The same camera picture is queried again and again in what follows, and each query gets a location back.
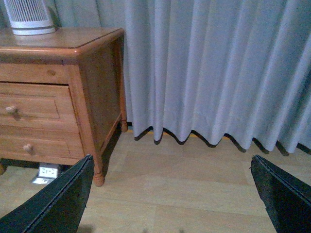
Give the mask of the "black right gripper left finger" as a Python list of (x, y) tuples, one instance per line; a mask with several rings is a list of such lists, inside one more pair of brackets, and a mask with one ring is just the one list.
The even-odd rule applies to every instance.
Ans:
[(2, 233), (75, 233), (89, 198), (94, 161), (87, 155), (0, 219)]

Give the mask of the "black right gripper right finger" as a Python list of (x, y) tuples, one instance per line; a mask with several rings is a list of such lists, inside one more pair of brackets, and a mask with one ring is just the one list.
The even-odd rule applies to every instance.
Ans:
[(252, 157), (250, 169), (276, 232), (309, 233), (311, 186), (259, 155)]

